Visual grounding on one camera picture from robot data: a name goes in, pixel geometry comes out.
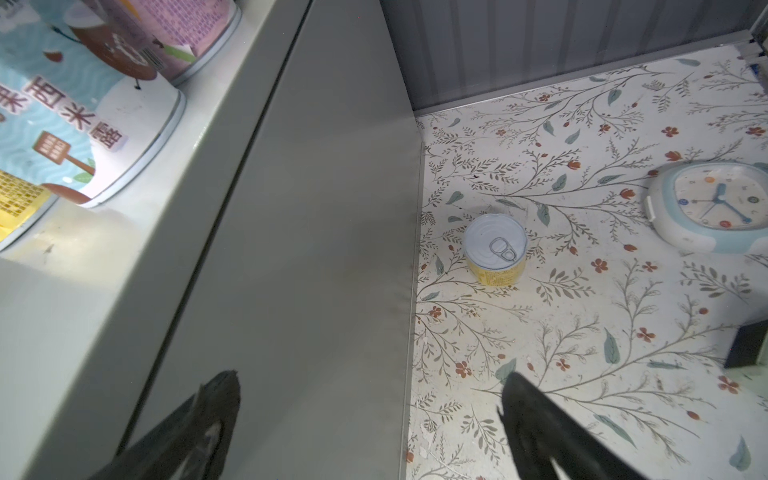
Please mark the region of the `beige metal cabinet counter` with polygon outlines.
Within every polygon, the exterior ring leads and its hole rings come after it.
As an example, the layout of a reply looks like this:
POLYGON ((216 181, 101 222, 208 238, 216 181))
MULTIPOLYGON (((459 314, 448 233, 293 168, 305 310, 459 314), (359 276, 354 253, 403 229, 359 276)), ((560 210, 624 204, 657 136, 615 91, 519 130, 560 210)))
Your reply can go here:
POLYGON ((244 1, 163 150, 1 256, 1 475, 86 479, 223 371, 226 479, 400 479, 421 139, 377 1, 244 1))

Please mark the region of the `silver top can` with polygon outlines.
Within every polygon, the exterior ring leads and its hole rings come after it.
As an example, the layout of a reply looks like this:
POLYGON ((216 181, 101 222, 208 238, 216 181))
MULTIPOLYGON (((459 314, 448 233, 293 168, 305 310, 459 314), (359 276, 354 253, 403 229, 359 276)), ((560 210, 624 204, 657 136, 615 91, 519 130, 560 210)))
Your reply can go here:
POLYGON ((21 238, 57 200, 48 190, 2 171, 0 249, 21 238))
POLYGON ((90 208, 152 161, 185 106, 84 2, 2 2, 2 171, 90 208))

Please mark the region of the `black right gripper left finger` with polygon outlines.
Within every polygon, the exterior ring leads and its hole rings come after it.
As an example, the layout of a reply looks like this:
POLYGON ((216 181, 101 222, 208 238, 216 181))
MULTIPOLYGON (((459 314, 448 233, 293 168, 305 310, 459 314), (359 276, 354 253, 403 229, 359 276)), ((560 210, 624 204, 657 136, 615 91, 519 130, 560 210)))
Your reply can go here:
POLYGON ((94 479, 218 479, 241 404, 234 370, 222 371, 94 479))

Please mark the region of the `pale green flat box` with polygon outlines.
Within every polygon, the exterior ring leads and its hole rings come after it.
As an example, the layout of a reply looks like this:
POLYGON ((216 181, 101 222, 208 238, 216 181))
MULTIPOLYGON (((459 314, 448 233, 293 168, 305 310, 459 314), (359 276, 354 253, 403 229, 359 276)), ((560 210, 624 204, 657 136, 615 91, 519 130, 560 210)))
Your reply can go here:
POLYGON ((767 397, 767 320, 748 323, 737 330, 724 371, 730 380, 767 397))

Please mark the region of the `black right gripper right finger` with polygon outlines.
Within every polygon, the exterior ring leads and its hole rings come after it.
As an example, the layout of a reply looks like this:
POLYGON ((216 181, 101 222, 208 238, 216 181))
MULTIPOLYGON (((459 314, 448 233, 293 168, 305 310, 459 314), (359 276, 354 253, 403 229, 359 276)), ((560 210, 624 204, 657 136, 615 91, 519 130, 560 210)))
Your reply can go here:
POLYGON ((504 380, 501 407, 512 460, 521 479, 641 479, 518 372, 504 380))

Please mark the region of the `pink can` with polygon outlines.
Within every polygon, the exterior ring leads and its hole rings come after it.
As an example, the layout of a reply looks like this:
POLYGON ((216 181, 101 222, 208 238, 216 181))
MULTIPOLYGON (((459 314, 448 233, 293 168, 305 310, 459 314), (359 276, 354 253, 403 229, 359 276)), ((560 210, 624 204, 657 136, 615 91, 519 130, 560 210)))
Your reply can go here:
POLYGON ((100 5, 129 44, 175 86, 218 53, 242 18, 233 0, 116 0, 100 5))

